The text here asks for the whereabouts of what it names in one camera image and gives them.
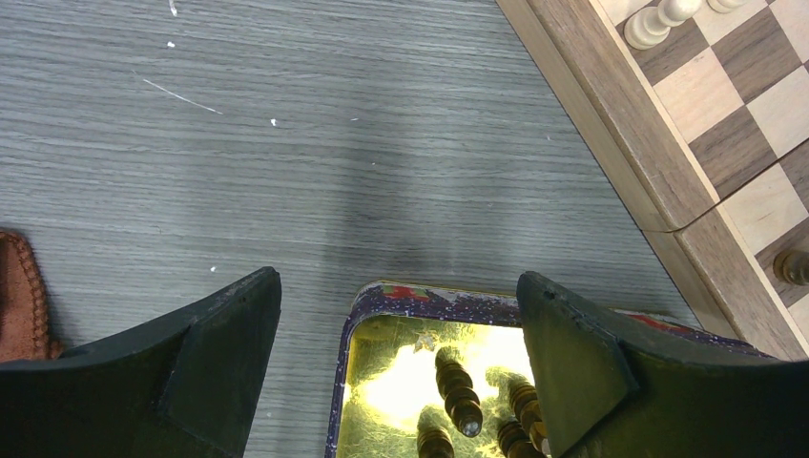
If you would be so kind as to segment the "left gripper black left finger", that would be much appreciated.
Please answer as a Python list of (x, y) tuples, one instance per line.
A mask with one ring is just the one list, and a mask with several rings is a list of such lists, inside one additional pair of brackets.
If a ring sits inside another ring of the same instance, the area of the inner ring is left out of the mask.
[(1, 366), (5, 457), (240, 457), (280, 320), (280, 274), (49, 361)]

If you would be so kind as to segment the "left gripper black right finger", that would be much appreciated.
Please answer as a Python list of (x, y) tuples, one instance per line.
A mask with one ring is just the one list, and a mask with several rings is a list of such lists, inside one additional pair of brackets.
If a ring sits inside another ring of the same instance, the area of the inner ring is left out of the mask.
[(591, 302), (538, 273), (517, 283), (555, 457), (804, 457), (808, 364)]

